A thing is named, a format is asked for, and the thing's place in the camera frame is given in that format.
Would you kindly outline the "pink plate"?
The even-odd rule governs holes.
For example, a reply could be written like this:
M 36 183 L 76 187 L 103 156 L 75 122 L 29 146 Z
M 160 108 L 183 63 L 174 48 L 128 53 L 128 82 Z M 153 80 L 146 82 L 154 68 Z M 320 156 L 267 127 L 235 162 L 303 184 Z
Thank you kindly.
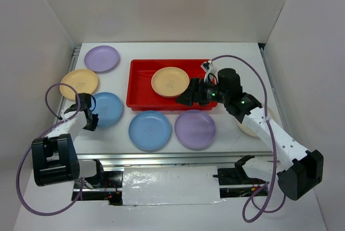
M 161 93 L 157 93 L 160 97 L 164 97 L 164 98 L 177 98 L 178 96 L 181 95 L 180 94 L 177 94 L 177 95 L 165 95 L 165 94 L 161 94 Z

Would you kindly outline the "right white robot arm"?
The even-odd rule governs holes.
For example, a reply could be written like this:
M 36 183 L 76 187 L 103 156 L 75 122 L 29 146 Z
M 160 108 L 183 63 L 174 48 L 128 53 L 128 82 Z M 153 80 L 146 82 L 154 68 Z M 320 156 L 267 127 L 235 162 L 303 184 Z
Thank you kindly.
M 210 80 L 192 78 L 188 88 L 176 98 L 178 104 L 192 106 L 217 102 L 228 114 L 251 131 L 276 152 L 282 165 L 278 172 L 278 186 L 291 200 L 296 201 L 322 181 L 324 157 L 318 151 L 309 151 L 295 141 L 271 119 L 264 106 L 253 95 L 243 91 L 240 76 L 234 69 L 225 68 Z

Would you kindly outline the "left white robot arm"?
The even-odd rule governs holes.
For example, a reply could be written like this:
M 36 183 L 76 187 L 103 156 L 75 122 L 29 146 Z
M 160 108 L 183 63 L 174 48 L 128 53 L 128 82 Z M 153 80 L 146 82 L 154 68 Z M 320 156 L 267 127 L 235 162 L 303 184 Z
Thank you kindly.
M 99 160 L 80 161 L 74 141 L 82 130 L 95 131 L 98 115 L 93 113 L 95 99 L 87 93 L 78 94 L 81 105 L 73 104 L 65 112 L 67 118 L 43 138 L 31 144 L 34 180 L 37 186 L 47 186 L 87 178 L 94 187 L 106 182 L 106 173 Z

